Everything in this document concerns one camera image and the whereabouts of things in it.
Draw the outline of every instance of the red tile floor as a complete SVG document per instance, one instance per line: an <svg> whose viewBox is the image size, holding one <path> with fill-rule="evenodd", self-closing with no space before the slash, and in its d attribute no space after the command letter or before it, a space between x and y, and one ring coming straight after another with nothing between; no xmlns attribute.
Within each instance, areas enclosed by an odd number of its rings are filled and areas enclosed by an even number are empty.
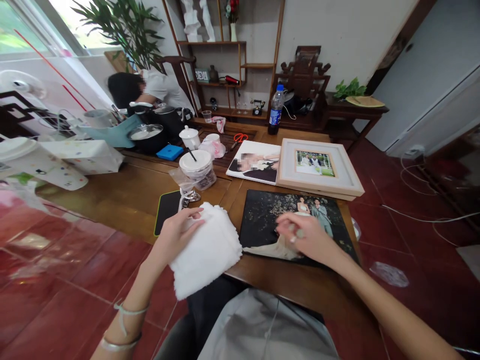
<svg viewBox="0 0 480 360"><path fill-rule="evenodd" d="M401 166L368 141L351 156L366 193L350 204L362 235L366 271L374 262L402 270L407 287L385 289L425 320L450 344L480 352L480 283L431 224L422 219L456 217L438 196L418 194L400 180ZM429 189L411 176L420 191ZM125 297L150 245L59 209L55 217L0 191L0 359L89 359ZM458 245L476 235L462 222L438 231ZM168 268L159 279L134 358L150 360L169 329L187 312L173 291ZM342 359L405 359L382 331L383 343L361 328L329 318L326 325Z"/></svg>

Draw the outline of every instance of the wall socket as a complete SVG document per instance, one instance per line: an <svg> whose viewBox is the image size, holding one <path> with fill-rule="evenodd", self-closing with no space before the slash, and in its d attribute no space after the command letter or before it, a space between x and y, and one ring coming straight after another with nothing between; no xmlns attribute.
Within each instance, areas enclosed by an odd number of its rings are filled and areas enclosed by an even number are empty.
<svg viewBox="0 0 480 360"><path fill-rule="evenodd" d="M407 156L419 156L420 154L425 153L425 146L423 145L413 145L409 150L405 151Z"/></svg>

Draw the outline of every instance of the scissors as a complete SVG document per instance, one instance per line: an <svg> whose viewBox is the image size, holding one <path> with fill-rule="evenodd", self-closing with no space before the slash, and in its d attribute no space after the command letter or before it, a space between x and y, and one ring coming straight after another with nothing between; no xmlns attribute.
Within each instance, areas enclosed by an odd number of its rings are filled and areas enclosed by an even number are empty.
<svg viewBox="0 0 480 360"><path fill-rule="evenodd" d="M235 149L238 143L243 143L244 140L248 140L248 139L249 139L249 136L247 134L238 133L233 137L233 140L235 141L235 143L231 146L230 151L233 151L233 149Z"/></svg>

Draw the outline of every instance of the plastic bottle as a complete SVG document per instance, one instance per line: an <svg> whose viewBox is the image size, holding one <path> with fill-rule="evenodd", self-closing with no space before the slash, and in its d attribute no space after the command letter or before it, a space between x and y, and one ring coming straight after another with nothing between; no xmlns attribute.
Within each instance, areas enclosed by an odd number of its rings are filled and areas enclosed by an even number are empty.
<svg viewBox="0 0 480 360"><path fill-rule="evenodd" d="M268 133L270 135L277 135L280 127L280 117L282 116L282 109L284 108L284 86L277 85L276 93L271 98L270 121L268 124Z"/></svg>

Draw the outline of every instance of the hand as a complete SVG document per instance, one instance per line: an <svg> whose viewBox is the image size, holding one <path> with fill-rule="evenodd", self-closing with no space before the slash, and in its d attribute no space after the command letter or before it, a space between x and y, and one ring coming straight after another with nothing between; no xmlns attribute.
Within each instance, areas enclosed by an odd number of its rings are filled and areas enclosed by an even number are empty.
<svg viewBox="0 0 480 360"><path fill-rule="evenodd" d="M327 235L314 216L301 216L292 212L286 212L276 220L277 232L284 235L290 241L298 229L301 229L302 237L297 237L294 243L295 248L319 263L337 270L338 266L350 257Z"/></svg>
<svg viewBox="0 0 480 360"><path fill-rule="evenodd" d="M187 246L194 232L202 226L205 221L195 222L188 230L182 232L184 223L188 218L200 219L201 207L184 208L179 213L169 217L163 223L160 236L155 241L150 254L144 264L147 264L150 271L160 275L167 264L170 264Z"/></svg>

